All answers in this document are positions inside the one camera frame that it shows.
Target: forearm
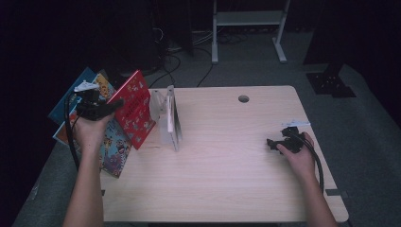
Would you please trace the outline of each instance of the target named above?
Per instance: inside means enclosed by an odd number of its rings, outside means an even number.
[[[103,226],[98,152],[94,150],[82,151],[76,184],[63,226]]]
[[[301,180],[308,226],[338,226],[315,177]]]

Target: dark background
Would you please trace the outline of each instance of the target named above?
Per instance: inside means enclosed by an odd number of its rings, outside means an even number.
[[[12,224],[35,184],[55,145],[51,136],[57,126],[47,115],[83,69],[105,69],[114,84],[135,69],[157,70],[164,50],[154,42],[152,28],[158,26],[174,39],[169,26],[181,22],[176,26],[188,44],[187,29],[211,29],[212,2],[1,1],[1,226]],[[281,8],[271,1],[219,0],[218,6]],[[338,59],[349,64],[401,125],[400,11],[400,1],[292,0],[286,31],[313,29],[305,64]]]

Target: hand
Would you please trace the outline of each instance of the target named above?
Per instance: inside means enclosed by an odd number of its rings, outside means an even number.
[[[113,119],[114,114],[103,117],[98,121],[79,118],[74,127],[74,138],[82,151],[89,149],[98,152],[104,139],[107,123]]]
[[[303,132],[305,139],[313,147],[313,140],[310,135]],[[297,176],[298,180],[304,182],[310,179],[316,179],[315,176],[315,160],[312,156],[311,151],[304,145],[298,153],[292,153],[283,145],[277,145],[277,148],[287,157],[292,170]]]

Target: wooden table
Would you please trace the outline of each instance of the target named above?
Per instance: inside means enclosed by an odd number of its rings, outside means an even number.
[[[102,172],[105,221],[305,220],[301,188],[287,159],[266,143],[283,139],[282,123],[308,120],[293,87],[176,88],[175,94],[180,150],[161,144],[155,127],[131,151],[119,179]],[[315,141],[325,189],[336,189],[312,128],[299,130]],[[324,195],[335,219],[346,221],[341,197]]]

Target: black stand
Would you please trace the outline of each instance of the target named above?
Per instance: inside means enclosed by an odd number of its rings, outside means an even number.
[[[322,73],[306,74],[317,95],[331,95],[332,97],[356,97],[350,87],[345,86],[339,77],[342,63],[329,63]]]

